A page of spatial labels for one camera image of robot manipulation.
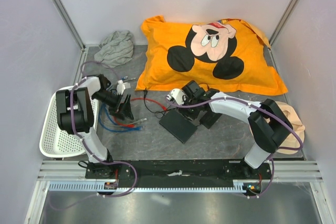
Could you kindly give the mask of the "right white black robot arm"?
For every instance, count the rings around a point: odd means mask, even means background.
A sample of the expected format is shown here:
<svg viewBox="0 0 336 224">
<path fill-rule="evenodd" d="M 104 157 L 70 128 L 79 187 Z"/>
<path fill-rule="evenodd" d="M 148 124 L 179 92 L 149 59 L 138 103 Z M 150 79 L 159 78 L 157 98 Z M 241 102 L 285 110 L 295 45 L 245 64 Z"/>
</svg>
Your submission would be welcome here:
<svg viewBox="0 0 336 224">
<path fill-rule="evenodd" d="M 176 90 L 179 111 L 191 120 L 200 116 L 200 124 L 211 128 L 222 116 L 230 116 L 249 125 L 255 143 L 244 157 L 241 174 L 248 179 L 259 173 L 261 164 L 274 154 L 293 132 L 293 126 L 278 104 L 271 99 L 263 102 L 246 101 L 216 89 L 205 91 L 195 81 Z"/>
</svg>

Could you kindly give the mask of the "black network switch box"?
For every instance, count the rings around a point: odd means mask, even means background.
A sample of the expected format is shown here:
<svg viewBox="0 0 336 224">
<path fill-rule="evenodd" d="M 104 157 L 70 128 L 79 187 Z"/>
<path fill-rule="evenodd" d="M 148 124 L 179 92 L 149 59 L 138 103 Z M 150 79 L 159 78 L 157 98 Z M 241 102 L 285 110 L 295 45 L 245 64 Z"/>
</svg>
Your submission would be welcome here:
<svg viewBox="0 0 336 224">
<path fill-rule="evenodd" d="M 197 126 L 176 110 L 171 110 L 165 114 L 159 120 L 159 124 L 177 138 L 182 144 L 185 144 L 197 130 Z"/>
</svg>

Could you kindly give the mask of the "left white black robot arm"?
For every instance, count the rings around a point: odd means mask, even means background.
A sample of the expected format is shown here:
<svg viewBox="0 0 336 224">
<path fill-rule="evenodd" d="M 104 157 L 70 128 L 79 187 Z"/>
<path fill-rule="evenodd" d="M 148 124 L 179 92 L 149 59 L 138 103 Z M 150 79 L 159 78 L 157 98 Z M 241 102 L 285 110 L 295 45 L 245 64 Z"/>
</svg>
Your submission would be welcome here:
<svg viewBox="0 0 336 224">
<path fill-rule="evenodd" d="M 133 120 L 130 95 L 123 98 L 124 91 L 130 88 L 129 83 L 117 81 L 116 92 L 108 90 L 111 82 L 102 74 L 84 77 L 72 88 L 60 89 L 56 92 L 57 123 L 61 130 L 74 135 L 81 142 L 89 158 L 89 164 L 97 166 L 97 173 L 103 178 L 111 178 L 115 173 L 115 165 L 108 149 L 102 144 L 94 129 L 95 115 L 92 100 L 107 105 L 111 115 L 120 120 Z"/>
</svg>

